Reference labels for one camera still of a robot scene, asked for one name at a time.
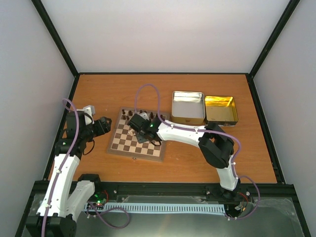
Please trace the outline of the white chess pawn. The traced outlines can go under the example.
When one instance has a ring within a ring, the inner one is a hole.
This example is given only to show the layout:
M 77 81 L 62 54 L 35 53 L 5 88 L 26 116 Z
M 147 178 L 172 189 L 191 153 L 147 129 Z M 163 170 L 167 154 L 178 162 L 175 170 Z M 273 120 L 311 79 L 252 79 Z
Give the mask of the white chess pawn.
M 134 136 L 135 135 L 135 131 L 134 130 L 129 130 L 128 131 L 128 135 L 129 136 Z

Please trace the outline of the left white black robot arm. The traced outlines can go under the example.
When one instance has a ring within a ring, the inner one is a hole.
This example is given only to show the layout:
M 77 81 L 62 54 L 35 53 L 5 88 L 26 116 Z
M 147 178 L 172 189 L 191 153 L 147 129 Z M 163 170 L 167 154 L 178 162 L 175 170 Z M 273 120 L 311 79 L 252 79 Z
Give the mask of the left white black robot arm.
M 93 119 L 94 112 L 86 107 L 66 116 L 66 127 L 54 149 L 54 167 L 47 191 L 36 214 L 26 221 L 33 237 L 73 237 L 77 219 L 89 198 L 99 198 L 103 187 L 97 174 L 82 175 L 73 192 L 70 191 L 75 171 L 84 150 L 96 137 L 111 130 L 112 120 Z

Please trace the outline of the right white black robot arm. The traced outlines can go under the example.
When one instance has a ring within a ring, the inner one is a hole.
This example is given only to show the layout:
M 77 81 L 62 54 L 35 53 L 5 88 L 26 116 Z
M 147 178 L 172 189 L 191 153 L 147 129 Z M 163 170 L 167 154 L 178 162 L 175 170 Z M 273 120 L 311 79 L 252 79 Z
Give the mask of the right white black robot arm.
M 225 133 L 219 125 L 209 122 L 205 126 L 190 126 L 163 120 L 149 119 L 145 113 L 134 114 L 127 125 L 134 130 L 139 143 L 150 142 L 161 146 L 162 142 L 175 141 L 200 149 L 206 162 L 216 168 L 220 187 L 215 195 L 224 200 L 237 198 L 240 179 L 236 174 L 234 151 L 237 139 Z

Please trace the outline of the wooden chess board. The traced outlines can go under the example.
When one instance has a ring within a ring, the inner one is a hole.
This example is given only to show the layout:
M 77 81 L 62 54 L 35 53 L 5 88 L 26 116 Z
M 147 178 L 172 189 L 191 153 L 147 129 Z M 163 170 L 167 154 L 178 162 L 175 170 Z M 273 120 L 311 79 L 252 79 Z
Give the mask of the wooden chess board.
M 113 134 L 109 141 L 107 153 L 131 157 L 133 159 L 146 159 L 162 162 L 165 153 L 165 143 L 150 142 L 140 138 L 139 135 L 128 126 L 128 122 L 133 115 L 133 108 L 120 108 Z

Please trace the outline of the silver open tin box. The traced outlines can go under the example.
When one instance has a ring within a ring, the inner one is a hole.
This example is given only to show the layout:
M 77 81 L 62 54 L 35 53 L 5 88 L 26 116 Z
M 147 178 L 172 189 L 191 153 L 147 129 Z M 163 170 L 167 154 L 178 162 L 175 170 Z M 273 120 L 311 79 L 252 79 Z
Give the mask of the silver open tin box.
M 172 93 L 172 122 L 201 125 L 204 119 L 205 102 L 202 92 L 174 91 Z

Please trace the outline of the gold tin lid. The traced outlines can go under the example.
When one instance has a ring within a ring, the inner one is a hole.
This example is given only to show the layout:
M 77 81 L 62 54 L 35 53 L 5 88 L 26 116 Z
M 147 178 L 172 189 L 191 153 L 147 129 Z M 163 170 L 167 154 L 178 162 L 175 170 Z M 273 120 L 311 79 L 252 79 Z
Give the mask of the gold tin lid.
M 238 123 L 236 102 L 232 96 L 206 96 L 205 123 L 233 127 Z

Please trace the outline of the black frame rail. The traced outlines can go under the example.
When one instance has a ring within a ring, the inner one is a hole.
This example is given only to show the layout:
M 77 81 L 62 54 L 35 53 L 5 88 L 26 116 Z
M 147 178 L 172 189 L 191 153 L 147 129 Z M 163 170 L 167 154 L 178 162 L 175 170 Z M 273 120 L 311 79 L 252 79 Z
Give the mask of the black frame rail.
M 293 185 L 287 184 L 258 184 L 261 199 L 291 198 L 294 202 L 298 197 Z M 202 197 L 210 202 L 220 204 L 235 204 L 242 201 L 242 196 L 236 194 L 231 199 L 225 198 L 217 183 L 126 183 L 100 182 L 101 191 L 107 191 L 109 199 L 121 202 L 121 198 L 128 196 L 149 197 Z

